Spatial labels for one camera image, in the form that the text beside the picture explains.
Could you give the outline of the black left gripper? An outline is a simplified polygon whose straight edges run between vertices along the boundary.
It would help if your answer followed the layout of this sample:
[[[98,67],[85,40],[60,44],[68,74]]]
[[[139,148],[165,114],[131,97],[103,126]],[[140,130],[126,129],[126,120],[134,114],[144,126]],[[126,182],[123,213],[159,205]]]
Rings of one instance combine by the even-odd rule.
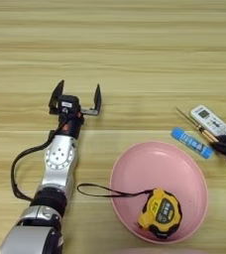
[[[64,80],[61,80],[56,88],[54,89],[50,102],[49,109],[50,114],[55,114],[58,116],[58,127],[56,133],[58,135],[72,137],[78,139],[80,128],[84,123],[83,115],[97,116],[100,113],[102,97],[100,85],[97,85],[94,93],[94,107],[89,109],[77,109],[74,111],[64,109],[63,112],[60,112],[57,109],[58,98],[62,95],[63,92]]]

